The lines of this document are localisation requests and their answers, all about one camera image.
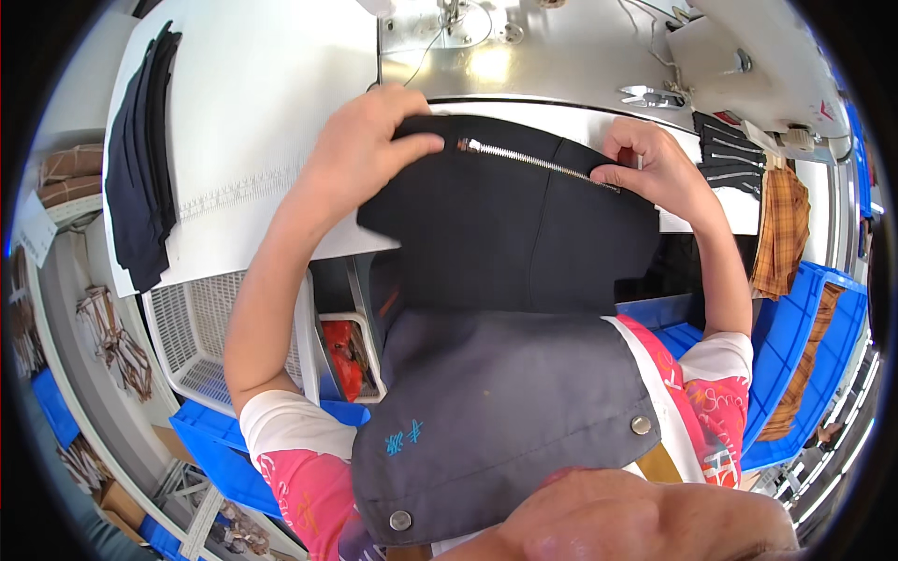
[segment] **snap button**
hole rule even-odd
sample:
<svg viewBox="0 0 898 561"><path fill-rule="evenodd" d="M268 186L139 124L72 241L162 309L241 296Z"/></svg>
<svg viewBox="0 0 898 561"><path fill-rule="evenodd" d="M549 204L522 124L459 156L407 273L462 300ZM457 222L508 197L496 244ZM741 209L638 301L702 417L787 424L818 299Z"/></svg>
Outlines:
<svg viewBox="0 0 898 561"><path fill-rule="evenodd" d="M633 420L629 422L629 427L633 429L633 432L636 434L645 434L652 428L652 422L649 421L648 417L645 415L636 415L633 417Z"/></svg>
<svg viewBox="0 0 898 561"><path fill-rule="evenodd" d="M396 511L391 514L390 527L396 531L408 530L411 527L411 514L405 511Z"/></svg>

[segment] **seam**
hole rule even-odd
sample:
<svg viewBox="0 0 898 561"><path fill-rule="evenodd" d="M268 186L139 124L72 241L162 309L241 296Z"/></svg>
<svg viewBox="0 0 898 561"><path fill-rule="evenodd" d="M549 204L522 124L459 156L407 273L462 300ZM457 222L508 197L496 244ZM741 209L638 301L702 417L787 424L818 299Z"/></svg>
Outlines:
<svg viewBox="0 0 898 561"><path fill-rule="evenodd" d="M509 458L508 460L500 461L499 463L493 464L493 465L491 465L491 466L487 466L486 468L483 468L483 469L478 469L477 471L472 471L471 473L466 473L466 474L464 474L464 475L460 475L460 476L458 476L458 477L456 477L456 478L447 479L446 481L441 481L440 483L437 483L436 485L427 487L427 488L425 488L425 489L419 489L418 491L415 491L414 493L409 493L409 494L407 494L407 495L397 496L397 497L389 498L389 499L374 499L374 498L369 499L369 498L364 498L363 500L366 501L367 503L373 503L373 504L378 504L378 503L392 503L392 502L395 502L395 501L401 501L402 499L409 498L410 496L420 495L421 493L426 493L427 491L432 491L432 490L437 489L437 488L439 488L439 487L441 487L441 486L448 485L448 484L450 484L450 483L453 483L453 482L455 482L455 481L458 481L459 479L465 479L465 478L469 478L469 477L472 477L472 476L476 476L476 475L478 475L478 474L480 474L480 473L483 473L483 472L485 472L485 471L490 471L491 469L498 468L498 467L500 467L500 466L506 465L507 463L510 463L510 462L512 462L512 461L515 461L515 460L518 460L519 458L522 458L523 456L526 456L527 454L532 454L532 453L534 453L535 451L539 451L539 450L542 450L543 448L547 448L547 447L549 447L549 446L552 446L552 444L554 444L554 443L557 443L557 442L559 442L559 441L562 441L562 440L564 440L564 439L566 439L566 438L568 438L569 436L572 436L572 435L574 435L574 434L582 433L583 431L589 430L589 429L593 428L593 427L596 426L596 425L600 425L600 424L602 424L602 423L607 423L609 420L611 420L611 419L613 419L613 418L617 418L617 417L619 417L619 416L628 416L628 415L629 415L630 413L632 413L633 411L642 410L642 409L644 409L644 408L642 407L642 405L643 405L643 403L644 403L646 400L649 400L649 402L651 401L651 394L648 393L648 389L647 389L647 388L646 388L646 395L643 395L642 397L640 397L639 400L637 401L637 403L636 403L635 405L633 405L632 407L628 408L626 411L624 411L624 412L622 412L622 413L619 413L619 414L617 414L617 415L614 415L614 416L609 416L609 417L606 417L606 418L603 418L603 419L599 419L598 421L595 421L594 423L592 423L592 424L590 424L590 425L587 425L587 426L581 426L581 427L578 428L577 430L571 431L571 432L569 432L569 433L567 433L567 434L563 434L562 436L559 436L558 438L556 438L556 439L554 439L554 440L551 440L551 441L549 441L549 442L547 442L547 443L545 443L545 444L541 444L541 445L539 445L539 446L537 446L537 447L535 447L535 448L531 448L531 449L528 450L528 451L523 451L523 452L521 452L520 454L514 456L514 458ZM661 442L660 427L659 427L658 432L659 432L659 435L658 435L658 442ZM628 461L627 464L630 464L630 463L632 463L633 461L636 461L636 460Z"/></svg>
<svg viewBox="0 0 898 561"><path fill-rule="evenodd" d="M564 144L564 138L559 140L559 145L555 147L552 154L551 162L555 162L555 158L559 155L561 145ZM542 207L540 209L540 225L536 229L536 238L533 240L533 249L530 250L530 266L527 267L527 310L533 309L533 261L536 257L536 248L540 247L540 237L542 236L542 223L546 217L546 208L549 206L549 189L552 186L552 171L549 171L549 178L546 180L546 190L542 194Z"/></svg>

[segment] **brown fabric bundle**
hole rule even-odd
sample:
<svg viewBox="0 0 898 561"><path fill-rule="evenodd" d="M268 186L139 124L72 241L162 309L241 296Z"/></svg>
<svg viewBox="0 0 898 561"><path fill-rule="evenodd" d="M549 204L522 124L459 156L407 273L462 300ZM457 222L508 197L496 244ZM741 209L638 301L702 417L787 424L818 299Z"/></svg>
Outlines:
<svg viewBox="0 0 898 561"><path fill-rule="evenodd" d="M810 235L807 225L811 205L807 188L788 168L767 171L763 193L763 224L752 286L764 298L778 300L792 290Z"/></svg>
<svg viewBox="0 0 898 561"><path fill-rule="evenodd" d="M811 336L807 339L805 352L801 355L801 360L798 362L795 374L792 375L792 381L786 388L786 393L783 394L783 399L779 401L779 405L758 436L759 441L778 440L792 430L792 421L801 408L801 398L811 379L811 373L814 371L817 346L820 345L826 330L830 327L832 315L836 311L836 304L843 292L845 289L841 286L829 283L823 286L820 307L817 308L817 315L814 317L814 325L811 327Z"/></svg>
<svg viewBox="0 0 898 561"><path fill-rule="evenodd" d="M50 155L40 166L40 185L74 177L100 175L103 169L103 145L79 145Z"/></svg>
<svg viewBox="0 0 898 561"><path fill-rule="evenodd" d="M61 205L77 198L99 195L101 178L99 175L76 177L59 183L50 183L38 189L38 198L45 208Z"/></svg>

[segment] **black fabric pieces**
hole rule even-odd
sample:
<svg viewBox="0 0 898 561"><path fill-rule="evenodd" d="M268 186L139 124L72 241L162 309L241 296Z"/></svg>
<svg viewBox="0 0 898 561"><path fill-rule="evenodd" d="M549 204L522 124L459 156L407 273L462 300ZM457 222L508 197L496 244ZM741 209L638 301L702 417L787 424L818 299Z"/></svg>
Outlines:
<svg viewBox="0 0 898 561"><path fill-rule="evenodd" d="M413 117L396 137L417 132L439 134L445 149L401 171L357 218L401 241L409 308L613 315L614 281L645 275L659 234L644 198L456 146L471 138L586 174L613 161L494 118Z"/></svg>
<svg viewBox="0 0 898 561"><path fill-rule="evenodd" d="M767 157L738 128L717 118L693 113L699 134L702 163L699 171L712 188L732 187L761 200L761 185Z"/></svg>
<svg viewBox="0 0 898 561"><path fill-rule="evenodd" d="M112 122L106 200L116 259L139 292L156 285L168 268L165 240L175 223L165 152L165 98L180 33L165 24L150 41L140 69L128 82Z"/></svg>

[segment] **worker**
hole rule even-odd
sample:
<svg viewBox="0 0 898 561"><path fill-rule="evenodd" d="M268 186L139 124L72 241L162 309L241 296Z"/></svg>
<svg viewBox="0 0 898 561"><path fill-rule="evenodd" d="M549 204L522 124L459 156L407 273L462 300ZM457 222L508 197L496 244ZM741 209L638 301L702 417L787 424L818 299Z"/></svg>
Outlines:
<svg viewBox="0 0 898 561"><path fill-rule="evenodd" d="M797 541L786 511L769 497L737 489L753 358L742 261L723 209L695 165L670 134L645 121L617 118L603 145L615 161L641 156L641 169L604 165L591 177L630 189L691 224L701 257L705 337L675 361L630 318L590 320L607 328L589 324L597 333L611 331L613 344L581 350L608 347L612 354L609 369L590 373L582 387L588 393L596 384L624 380L636 388L635 402L654 410L590 424L581 417L594 411L552 403L547 396L546 408L527 415L553 430L563 417L560 430L566 432L546 446L573 443L566 439L583 434L597 440L595 446L543 449L531 445L533 434L497 427L503 416L519 413L502 405L496 388L476 388L480 401L446 408L443 400L450 397L443 392L441 400L440 387L426 384L427 394L416 403L403 402L414 385L403 386L408 377L403 378L358 430L300 393L284 364L295 300L313 251L328 230L403 167L443 150L443 138L428 133L392 140L406 117L429 113L420 92L396 84L375 88L335 112L275 213L233 308L224 375L234 412L253 465L310 558L371 561L401 546L425 547L441 560L792 556ZM402 337L391 331L386 346ZM439 369L454 360L440 355L440 345L424 343L413 350L416 364ZM526 360L532 346L492 349L490 360ZM524 364L539 369L540 362ZM617 364L624 366L615 370ZM480 374L487 379L492 372ZM518 374L526 380L530 373ZM452 387L458 393L457 384ZM631 396L597 399L597 408L613 408ZM506 409L490 409L490 403ZM538 408L541 402L533 403ZM418 411L416 418L400 419L407 424L404 431L381 434L371 428L395 421L403 407ZM453 412L450 418L433 416L445 410ZM478 416L484 415L491 421L481 423ZM595 424L603 432L591 433ZM651 434L654 441L639 440ZM449 442L451 450L443 447ZM621 458L621 449L640 442L649 450L608 465L607 458ZM490 456L494 445L519 446L521 452L497 460ZM461 475L447 471L459 463ZM496 479L498 471L502 476ZM407 492L412 484L417 490ZM382 499L372 500L377 496Z"/></svg>

